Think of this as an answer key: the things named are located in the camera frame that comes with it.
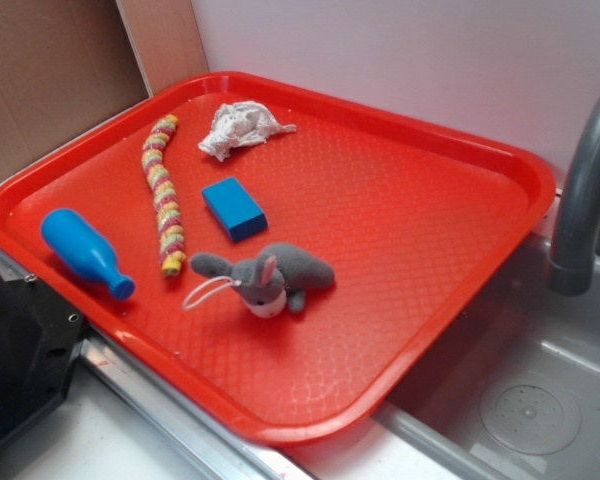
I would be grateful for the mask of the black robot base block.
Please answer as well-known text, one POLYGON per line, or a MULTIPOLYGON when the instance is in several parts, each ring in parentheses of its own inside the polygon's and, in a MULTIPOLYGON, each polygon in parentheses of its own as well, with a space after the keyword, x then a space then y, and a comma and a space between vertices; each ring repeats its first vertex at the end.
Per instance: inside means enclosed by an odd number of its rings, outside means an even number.
POLYGON ((0 275, 0 449, 65 401, 85 329, 43 280, 0 275))

